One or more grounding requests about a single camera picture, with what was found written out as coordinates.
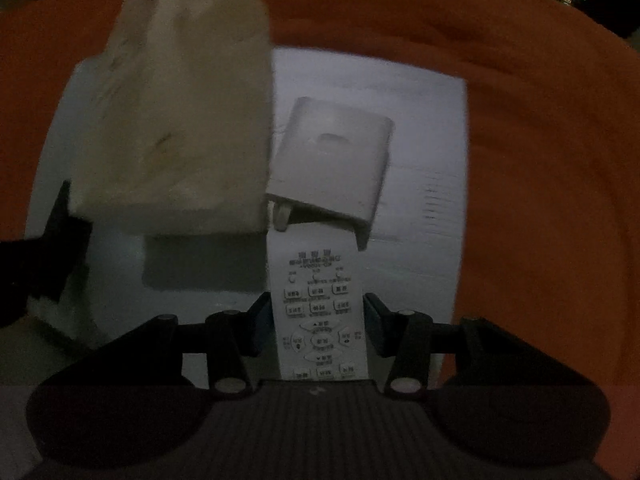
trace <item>air conditioner remote control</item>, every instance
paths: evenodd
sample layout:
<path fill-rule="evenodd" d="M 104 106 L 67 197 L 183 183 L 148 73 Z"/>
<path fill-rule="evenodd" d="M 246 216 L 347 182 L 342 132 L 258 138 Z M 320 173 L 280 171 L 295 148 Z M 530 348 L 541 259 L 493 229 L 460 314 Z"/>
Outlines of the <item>air conditioner remote control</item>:
<path fill-rule="evenodd" d="M 271 229 L 267 254 L 281 377 L 368 378 L 353 228 L 335 221 Z"/>

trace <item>ribbed black surface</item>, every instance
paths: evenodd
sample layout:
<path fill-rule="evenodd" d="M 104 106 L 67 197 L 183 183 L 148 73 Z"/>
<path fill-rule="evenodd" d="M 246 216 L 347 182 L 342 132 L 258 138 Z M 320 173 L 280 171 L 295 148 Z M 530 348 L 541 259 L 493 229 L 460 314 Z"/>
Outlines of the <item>ribbed black surface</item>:
<path fill-rule="evenodd" d="M 588 462 L 526 470 L 492 465 L 444 439 L 420 404 L 389 400 L 369 381 L 265 383 L 214 405 L 200 430 L 162 458 L 116 470 L 47 461 L 36 479 L 601 480 Z"/>

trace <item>orange cloth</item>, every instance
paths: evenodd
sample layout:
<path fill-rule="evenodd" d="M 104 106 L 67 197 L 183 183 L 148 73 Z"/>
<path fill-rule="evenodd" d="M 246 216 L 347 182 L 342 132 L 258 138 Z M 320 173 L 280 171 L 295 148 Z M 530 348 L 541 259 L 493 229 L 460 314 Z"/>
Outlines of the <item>orange cloth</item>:
<path fill-rule="evenodd" d="M 383 57 L 468 81 L 468 219 L 456 315 L 484 316 L 610 388 L 598 459 L 640 464 L 640 57 L 552 0 L 265 0 L 277 44 Z M 0 237 L 73 66 L 122 0 L 0 14 Z"/>

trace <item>orange tablecloth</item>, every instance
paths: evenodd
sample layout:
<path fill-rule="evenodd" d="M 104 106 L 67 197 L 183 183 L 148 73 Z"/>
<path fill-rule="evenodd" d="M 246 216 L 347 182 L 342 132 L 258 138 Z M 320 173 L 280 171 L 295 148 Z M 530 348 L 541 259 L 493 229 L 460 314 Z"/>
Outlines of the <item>orange tablecloth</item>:
<path fill-rule="evenodd" d="M 265 0 L 277 44 L 468 81 L 468 219 L 456 315 L 491 319 L 607 388 L 598 456 L 640 465 L 640 57 L 552 0 Z M 22 235 L 73 66 L 122 0 L 0 14 L 0 237 Z"/>

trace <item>remote control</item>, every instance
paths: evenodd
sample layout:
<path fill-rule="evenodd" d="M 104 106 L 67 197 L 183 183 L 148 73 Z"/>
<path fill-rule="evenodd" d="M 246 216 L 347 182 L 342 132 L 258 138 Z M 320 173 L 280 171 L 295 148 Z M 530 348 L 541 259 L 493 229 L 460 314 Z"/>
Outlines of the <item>remote control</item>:
<path fill-rule="evenodd" d="M 353 227 L 332 221 L 271 229 L 267 254 L 281 377 L 368 378 Z"/>

